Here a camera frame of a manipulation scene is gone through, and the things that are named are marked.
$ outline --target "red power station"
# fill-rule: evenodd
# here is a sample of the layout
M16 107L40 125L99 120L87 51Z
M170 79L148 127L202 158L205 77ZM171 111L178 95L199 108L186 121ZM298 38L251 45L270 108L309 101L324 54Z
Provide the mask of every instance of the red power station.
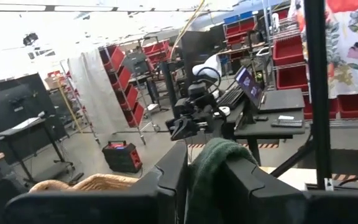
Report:
M137 173L142 168L143 163L132 143L109 141L102 152L110 169L115 172Z

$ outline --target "concrete floor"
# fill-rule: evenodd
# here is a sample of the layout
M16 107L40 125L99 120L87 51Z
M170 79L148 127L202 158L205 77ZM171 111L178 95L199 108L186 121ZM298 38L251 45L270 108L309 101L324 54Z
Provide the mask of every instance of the concrete floor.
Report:
M228 86L230 80L223 80L222 86ZM169 108L167 102L162 103L164 107ZM162 130L166 130L165 121L172 118L172 112L159 112L153 115L153 120L158 124ZM125 133L125 134L100 134L101 145L107 144L108 140L126 140L133 143L139 156L143 162L143 171L138 174L122 174L133 177L140 177L148 172L157 161L159 161L174 145L171 142L170 135L168 133L154 133L151 127L148 128L149 133L144 133L146 145L143 145L137 133ZM296 150L306 141L308 131L301 136L294 136L294 139L289 139L287 142L280 142L278 148L273 149L261 149L260 156L263 166L276 167L288 159ZM112 174L106 161L104 160L101 147L99 146L92 134L74 134L71 138L65 139L62 143L63 154L68 161L74 162L76 170L64 175L61 179L64 181L70 180L78 172L84 172L83 178L92 174ZM331 131L331 148L337 149L358 149L358 129L333 129ZM199 153L200 148L188 149L192 152L192 158L194 159ZM53 160L57 159L57 155L51 146L47 146L41 149L37 157L31 157L26 160L26 165L33 175L42 172L46 168L50 167ZM23 170L20 166L14 166L18 175L24 176Z

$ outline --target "ceiling light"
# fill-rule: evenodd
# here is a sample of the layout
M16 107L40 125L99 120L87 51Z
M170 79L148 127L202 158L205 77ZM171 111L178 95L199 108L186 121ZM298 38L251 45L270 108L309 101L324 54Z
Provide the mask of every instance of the ceiling light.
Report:
M0 4L0 11L44 11L46 6Z
M109 12L113 7L103 6L56 6L55 11L66 12Z

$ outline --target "white curtain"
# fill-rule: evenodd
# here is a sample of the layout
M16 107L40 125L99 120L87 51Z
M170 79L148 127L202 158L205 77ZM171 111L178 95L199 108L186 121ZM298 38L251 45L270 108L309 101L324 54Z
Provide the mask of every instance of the white curtain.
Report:
M73 82L97 134L114 134L127 128L124 113L104 70L99 50L78 52L68 59Z

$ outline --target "floral fabric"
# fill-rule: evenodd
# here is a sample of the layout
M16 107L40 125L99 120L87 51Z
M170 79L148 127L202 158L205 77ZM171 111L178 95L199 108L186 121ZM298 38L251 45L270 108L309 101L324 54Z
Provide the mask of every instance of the floral fabric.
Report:
M291 1L288 16L300 23L308 59L302 0ZM329 98L358 94L358 0L326 0L326 45Z

